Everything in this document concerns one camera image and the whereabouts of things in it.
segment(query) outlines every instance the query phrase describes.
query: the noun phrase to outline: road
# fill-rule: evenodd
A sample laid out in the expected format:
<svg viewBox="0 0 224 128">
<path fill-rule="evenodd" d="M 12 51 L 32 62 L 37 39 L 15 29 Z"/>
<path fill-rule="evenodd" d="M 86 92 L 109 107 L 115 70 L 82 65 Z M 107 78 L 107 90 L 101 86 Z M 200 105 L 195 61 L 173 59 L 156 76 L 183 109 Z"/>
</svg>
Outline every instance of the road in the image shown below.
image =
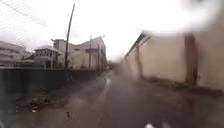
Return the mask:
<svg viewBox="0 0 224 128">
<path fill-rule="evenodd" d="M 113 72 L 57 93 L 62 104 L 35 113 L 2 112 L 0 124 L 5 128 L 224 127 L 223 98 L 135 83 Z"/>
</svg>

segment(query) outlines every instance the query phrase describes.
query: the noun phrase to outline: building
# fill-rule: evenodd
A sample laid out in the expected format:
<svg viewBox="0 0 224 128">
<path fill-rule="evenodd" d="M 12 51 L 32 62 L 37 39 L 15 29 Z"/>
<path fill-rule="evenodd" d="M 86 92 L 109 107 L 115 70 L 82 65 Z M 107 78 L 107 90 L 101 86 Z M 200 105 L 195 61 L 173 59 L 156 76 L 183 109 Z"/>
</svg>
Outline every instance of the building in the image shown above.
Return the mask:
<svg viewBox="0 0 224 128">
<path fill-rule="evenodd" d="M 35 49 L 34 61 L 43 65 L 44 68 L 57 68 L 60 67 L 58 56 L 60 54 L 57 49 L 46 45 Z"/>
<path fill-rule="evenodd" d="M 13 67 L 24 58 L 25 48 L 0 41 L 0 66 Z"/>
<path fill-rule="evenodd" d="M 54 40 L 54 47 L 65 53 L 66 41 Z M 79 45 L 68 45 L 68 66 L 73 69 L 105 70 L 106 46 L 102 37 L 96 37 Z"/>
</svg>

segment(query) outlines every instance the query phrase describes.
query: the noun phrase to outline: overcast sky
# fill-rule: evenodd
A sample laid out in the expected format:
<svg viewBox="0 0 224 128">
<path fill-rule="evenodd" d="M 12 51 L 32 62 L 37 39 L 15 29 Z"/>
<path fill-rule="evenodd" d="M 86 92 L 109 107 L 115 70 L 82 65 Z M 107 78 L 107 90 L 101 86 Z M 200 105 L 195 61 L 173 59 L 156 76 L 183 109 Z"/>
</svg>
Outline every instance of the overcast sky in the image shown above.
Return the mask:
<svg viewBox="0 0 224 128">
<path fill-rule="evenodd" d="M 200 30 L 218 14 L 220 0 L 0 0 L 0 40 L 33 50 L 65 39 L 75 4 L 70 42 L 103 36 L 107 58 L 124 55 L 141 31 Z"/>
</svg>

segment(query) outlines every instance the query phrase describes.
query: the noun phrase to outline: tall wall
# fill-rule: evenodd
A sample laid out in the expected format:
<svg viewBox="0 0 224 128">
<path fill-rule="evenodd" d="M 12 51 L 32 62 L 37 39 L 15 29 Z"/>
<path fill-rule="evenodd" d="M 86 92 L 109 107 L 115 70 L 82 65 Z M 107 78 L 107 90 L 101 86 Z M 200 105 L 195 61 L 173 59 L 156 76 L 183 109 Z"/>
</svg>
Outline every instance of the tall wall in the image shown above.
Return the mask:
<svg viewBox="0 0 224 128">
<path fill-rule="evenodd" d="M 98 53 L 86 52 L 86 49 L 80 49 L 79 51 L 73 51 L 69 54 L 69 67 L 73 69 L 97 69 L 98 68 Z"/>
<path fill-rule="evenodd" d="M 224 90 L 224 11 L 210 28 L 194 32 L 197 55 L 197 86 Z M 186 82 L 187 59 L 184 34 L 176 37 L 144 37 L 139 42 L 139 62 L 137 48 L 121 62 L 124 76 L 139 80 L 157 77 Z"/>
<path fill-rule="evenodd" d="M 57 89 L 67 80 L 68 74 L 64 70 L 0 69 L 0 100 L 40 89 Z"/>
<path fill-rule="evenodd" d="M 224 89 L 224 10 L 204 32 L 195 32 L 199 51 L 198 84 Z"/>
</svg>

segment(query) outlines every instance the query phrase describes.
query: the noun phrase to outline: apartment building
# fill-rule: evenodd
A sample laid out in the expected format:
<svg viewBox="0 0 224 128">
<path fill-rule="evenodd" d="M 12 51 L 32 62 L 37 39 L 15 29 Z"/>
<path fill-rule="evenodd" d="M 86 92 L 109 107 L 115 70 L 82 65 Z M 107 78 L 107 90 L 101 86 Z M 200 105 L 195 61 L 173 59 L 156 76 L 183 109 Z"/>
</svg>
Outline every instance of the apartment building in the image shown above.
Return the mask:
<svg viewBox="0 0 224 128">
<path fill-rule="evenodd" d="M 54 40 L 54 47 L 64 56 L 65 40 Z M 68 44 L 68 66 L 72 69 L 104 70 L 106 46 L 102 37 L 96 37 L 79 45 Z"/>
<path fill-rule="evenodd" d="M 14 66 L 22 61 L 25 48 L 0 41 L 0 66 Z"/>
</svg>

